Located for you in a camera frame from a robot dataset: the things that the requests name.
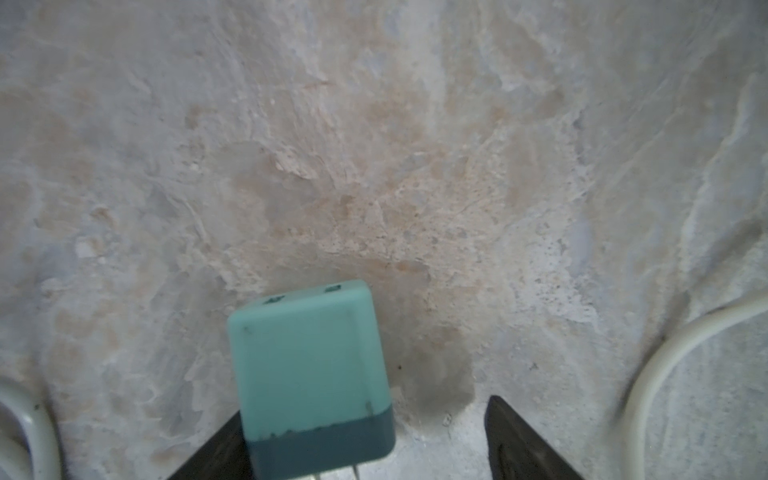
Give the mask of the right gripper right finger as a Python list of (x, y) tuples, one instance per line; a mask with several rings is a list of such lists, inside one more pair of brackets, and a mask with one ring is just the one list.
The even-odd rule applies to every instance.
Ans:
[(493, 480), (583, 480), (502, 397), (489, 398), (484, 427)]

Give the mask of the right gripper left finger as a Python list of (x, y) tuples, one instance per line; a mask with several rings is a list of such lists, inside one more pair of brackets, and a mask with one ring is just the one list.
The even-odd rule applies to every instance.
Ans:
[(240, 413), (234, 414), (169, 480), (251, 480)]

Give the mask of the teal charger plug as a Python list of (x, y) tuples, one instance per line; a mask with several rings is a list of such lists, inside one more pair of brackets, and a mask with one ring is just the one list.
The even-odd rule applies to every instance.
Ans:
[(372, 293), (362, 280), (259, 298), (227, 331), (257, 479), (379, 460), (396, 443)]

